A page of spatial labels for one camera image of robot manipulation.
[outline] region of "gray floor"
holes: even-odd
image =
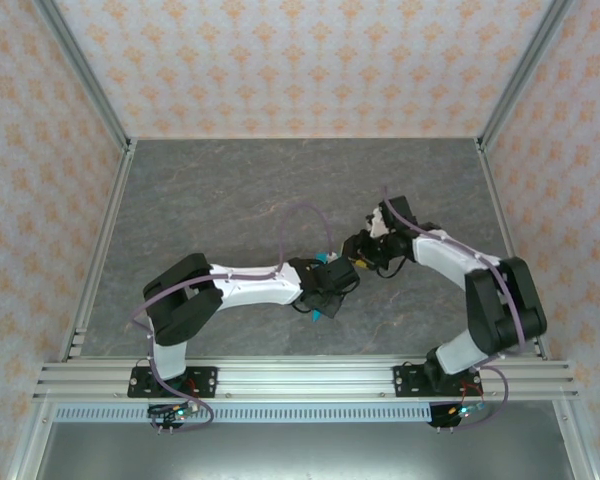
[[[143,286],[185,255],[273,265],[285,209],[299,201],[326,213],[339,246],[364,226],[382,185],[406,195],[420,221],[505,254],[470,139],[139,142],[82,354],[144,355],[144,338],[127,326],[129,312],[142,302]],[[286,257],[325,250],[317,217],[294,214]],[[275,305],[229,309],[189,342],[189,353],[423,354],[466,327],[463,293],[435,272],[407,264],[392,280],[361,277],[334,320],[312,323]]]
[[[148,425],[57,424],[38,480],[573,479],[551,402],[506,408],[453,435],[415,423],[216,424],[173,436]]]

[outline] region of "metal base plate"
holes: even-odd
[[[482,389],[480,375],[467,372],[453,378],[453,381],[447,382],[444,387],[435,391],[424,373],[423,365],[399,365],[393,367],[393,386],[396,391],[396,397],[479,397],[477,390],[470,388],[464,391],[463,381],[467,384],[478,384]]]
[[[184,374],[177,378],[178,384],[171,385],[183,393],[191,393],[191,382],[195,386],[194,394],[200,398],[214,398],[218,383],[218,369],[216,367],[187,367]],[[131,379],[127,390],[129,398],[169,398],[174,397],[166,392],[155,378],[150,367],[134,367],[131,369]]]

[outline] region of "perforated metal strip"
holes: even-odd
[[[212,405],[218,423],[374,423],[424,422],[431,420],[428,403],[352,403],[352,404],[269,404],[222,403]],[[206,410],[188,422],[209,418]],[[147,405],[74,404],[58,406],[56,422],[60,423],[144,423]]]

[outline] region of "orange floral wall pattern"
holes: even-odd
[[[60,0],[127,133],[484,128],[549,0]]]
[[[600,0],[576,0],[489,152],[517,252],[574,360],[600,448]]]
[[[119,149],[30,0],[0,0],[0,479],[57,360]]]

